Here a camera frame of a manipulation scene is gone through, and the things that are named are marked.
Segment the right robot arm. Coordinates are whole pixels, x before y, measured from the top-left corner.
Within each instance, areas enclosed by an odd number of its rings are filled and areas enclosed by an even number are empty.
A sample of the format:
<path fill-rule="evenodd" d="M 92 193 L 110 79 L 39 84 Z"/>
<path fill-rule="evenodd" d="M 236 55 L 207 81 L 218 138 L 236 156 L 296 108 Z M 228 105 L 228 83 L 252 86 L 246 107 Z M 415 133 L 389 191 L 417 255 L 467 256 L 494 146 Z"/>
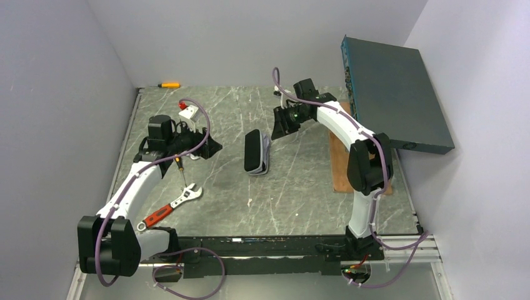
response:
<path fill-rule="evenodd" d="M 377 200 L 388 188 L 393 171 L 388 137 L 375 134 L 349 115 L 330 93 L 321 94 L 310 79 L 298 82 L 302 98 L 287 92 L 281 85 L 278 70 L 272 80 L 282 97 L 293 104 L 282 102 L 273 110 L 274 127 L 271 138 L 283 138 L 299 130 L 301 124 L 314 120 L 327 127 L 348 149 L 347 179 L 354 189 L 352 216 L 347 230 L 359 245 L 373 241 Z"/>

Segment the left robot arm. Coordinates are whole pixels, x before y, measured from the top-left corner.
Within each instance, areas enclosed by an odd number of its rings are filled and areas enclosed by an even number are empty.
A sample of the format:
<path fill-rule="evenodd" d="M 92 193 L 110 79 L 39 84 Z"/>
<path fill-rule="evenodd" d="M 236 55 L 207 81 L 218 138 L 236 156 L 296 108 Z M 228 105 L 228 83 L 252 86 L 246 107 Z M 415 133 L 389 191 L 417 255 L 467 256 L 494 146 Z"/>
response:
<path fill-rule="evenodd" d="M 163 114 L 150 117 L 148 134 L 125 181 L 102 209 L 77 224 L 82 272 L 130 277 L 143 260 L 177 256 L 181 247 L 175 229 L 154 227 L 138 234 L 132 220 L 175 159 L 188 154 L 208 159 L 222 149 L 211 137 L 209 121 L 200 131 L 191 130 L 189 124 Z"/>

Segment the black grey zippered case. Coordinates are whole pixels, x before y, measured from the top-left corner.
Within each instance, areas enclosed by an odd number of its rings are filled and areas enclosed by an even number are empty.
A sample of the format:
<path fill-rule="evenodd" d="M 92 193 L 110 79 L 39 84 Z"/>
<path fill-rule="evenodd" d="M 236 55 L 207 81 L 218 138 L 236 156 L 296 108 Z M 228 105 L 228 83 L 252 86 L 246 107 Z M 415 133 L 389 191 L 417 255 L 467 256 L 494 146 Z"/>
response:
<path fill-rule="evenodd" d="M 253 129 L 244 139 L 244 170 L 252 176 L 266 174 L 269 169 L 270 137 L 259 129 Z"/>

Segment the orange handled tool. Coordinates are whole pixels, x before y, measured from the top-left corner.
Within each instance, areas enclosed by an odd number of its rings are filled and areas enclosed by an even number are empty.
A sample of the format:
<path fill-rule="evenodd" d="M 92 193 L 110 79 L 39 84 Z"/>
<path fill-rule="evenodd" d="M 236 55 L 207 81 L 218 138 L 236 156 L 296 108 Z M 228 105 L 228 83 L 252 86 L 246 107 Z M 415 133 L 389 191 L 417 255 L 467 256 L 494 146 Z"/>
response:
<path fill-rule="evenodd" d="M 167 89 L 178 89 L 181 87 L 181 85 L 178 82 L 163 82 L 161 84 L 158 84 L 157 87 Z"/>

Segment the red handled adjustable wrench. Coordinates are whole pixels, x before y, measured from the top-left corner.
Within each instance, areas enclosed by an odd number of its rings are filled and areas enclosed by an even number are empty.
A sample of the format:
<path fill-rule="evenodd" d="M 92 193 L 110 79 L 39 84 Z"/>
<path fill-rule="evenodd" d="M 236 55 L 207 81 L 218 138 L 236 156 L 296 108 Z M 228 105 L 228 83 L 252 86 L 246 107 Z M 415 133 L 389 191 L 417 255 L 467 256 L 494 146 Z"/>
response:
<path fill-rule="evenodd" d="M 169 202 L 162 208 L 150 214 L 148 217 L 144 218 L 136 226 L 136 229 L 139 232 L 146 231 L 147 229 L 153 228 L 157 223 L 162 221 L 165 217 L 170 215 L 178 206 L 181 204 L 198 199 L 203 194 L 203 187 L 198 186 L 196 183 L 192 183 L 187 187 L 182 189 L 182 193 L 175 200 Z"/>

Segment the dark teal flat box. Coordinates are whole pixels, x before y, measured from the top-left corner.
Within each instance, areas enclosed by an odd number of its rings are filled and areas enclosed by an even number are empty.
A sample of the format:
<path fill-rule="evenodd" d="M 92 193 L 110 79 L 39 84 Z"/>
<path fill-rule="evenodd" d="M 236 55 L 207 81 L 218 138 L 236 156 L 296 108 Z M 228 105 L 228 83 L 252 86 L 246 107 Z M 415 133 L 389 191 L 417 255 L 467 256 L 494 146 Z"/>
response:
<path fill-rule="evenodd" d="M 344 82 L 353 117 L 394 149 L 447 154 L 455 148 L 417 49 L 344 37 Z"/>

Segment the brown wooden board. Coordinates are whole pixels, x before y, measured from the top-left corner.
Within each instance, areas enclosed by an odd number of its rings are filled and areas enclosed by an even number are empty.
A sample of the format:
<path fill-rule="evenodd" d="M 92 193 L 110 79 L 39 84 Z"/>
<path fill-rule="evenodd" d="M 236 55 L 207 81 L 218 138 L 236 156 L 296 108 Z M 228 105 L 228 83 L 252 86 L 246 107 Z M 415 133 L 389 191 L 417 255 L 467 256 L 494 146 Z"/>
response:
<path fill-rule="evenodd" d="M 317 120 L 330 131 L 332 181 L 335 191 L 364 195 L 388 188 L 393 175 L 389 138 L 357 122 L 339 102 L 317 109 Z"/>

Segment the aluminium frame rail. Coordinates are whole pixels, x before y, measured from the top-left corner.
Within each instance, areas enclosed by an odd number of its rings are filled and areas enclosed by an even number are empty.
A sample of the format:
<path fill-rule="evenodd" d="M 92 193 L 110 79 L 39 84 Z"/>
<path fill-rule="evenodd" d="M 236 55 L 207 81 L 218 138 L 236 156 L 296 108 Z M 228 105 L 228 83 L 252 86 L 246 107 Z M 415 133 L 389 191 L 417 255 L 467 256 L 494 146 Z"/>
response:
<path fill-rule="evenodd" d="M 181 239 L 180 269 L 152 258 L 135 275 L 104 287 L 76 270 L 69 299 L 452 299 L 433 237 L 417 251 L 403 249 L 412 236 L 386 236 L 384 259 L 349 259 L 338 252 L 340 236 L 201 237 Z"/>

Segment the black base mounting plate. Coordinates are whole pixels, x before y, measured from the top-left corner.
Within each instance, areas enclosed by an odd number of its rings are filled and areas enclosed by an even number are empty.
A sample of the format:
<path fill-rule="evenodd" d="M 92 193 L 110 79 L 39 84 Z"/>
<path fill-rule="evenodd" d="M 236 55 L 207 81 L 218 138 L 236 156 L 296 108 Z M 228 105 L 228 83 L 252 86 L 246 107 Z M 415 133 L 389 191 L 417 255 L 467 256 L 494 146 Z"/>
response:
<path fill-rule="evenodd" d="M 227 275 L 319 273 L 339 276 L 348 264 L 384 260 L 375 241 L 359 245 L 348 234 L 302 236 L 180 237 L 183 255 L 162 258 L 152 254 L 143 263 L 176 263 L 186 279 L 218 275 L 220 262 Z"/>

